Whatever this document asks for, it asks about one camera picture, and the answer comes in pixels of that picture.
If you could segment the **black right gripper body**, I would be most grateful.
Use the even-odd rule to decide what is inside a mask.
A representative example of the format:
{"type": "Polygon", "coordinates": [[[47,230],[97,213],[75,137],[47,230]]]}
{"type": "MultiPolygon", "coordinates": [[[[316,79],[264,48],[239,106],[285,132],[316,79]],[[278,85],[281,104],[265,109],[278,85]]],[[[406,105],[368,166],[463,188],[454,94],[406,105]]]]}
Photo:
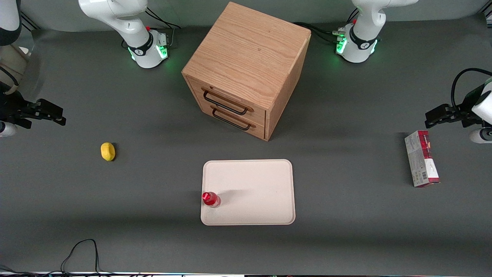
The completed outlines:
{"type": "Polygon", "coordinates": [[[32,122],[29,119],[39,119],[30,107],[31,104],[18,91],[9,95],[1,91],[0,120],[23,128],[31,128],[32,122]]]}

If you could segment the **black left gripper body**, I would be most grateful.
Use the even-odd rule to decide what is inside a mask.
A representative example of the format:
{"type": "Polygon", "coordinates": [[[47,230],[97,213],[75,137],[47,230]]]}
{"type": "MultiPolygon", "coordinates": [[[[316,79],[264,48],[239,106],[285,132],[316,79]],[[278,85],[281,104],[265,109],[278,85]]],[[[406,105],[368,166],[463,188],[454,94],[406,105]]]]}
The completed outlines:
{"type": "Polygon", "coordinates": [[[461,122],[463,128],[472,125],[480,125],[482,128],[486,127],[485,121],[472,111],[472,108],[481,97],[484,87],[484,85],[478,86],[464,97],[464,100],[460,105],[457,105],[455,101],[456,86],[452,85],[450,92],[450,99],[452,102],[451,112],[453,116],[452,123],[461,122]]]}

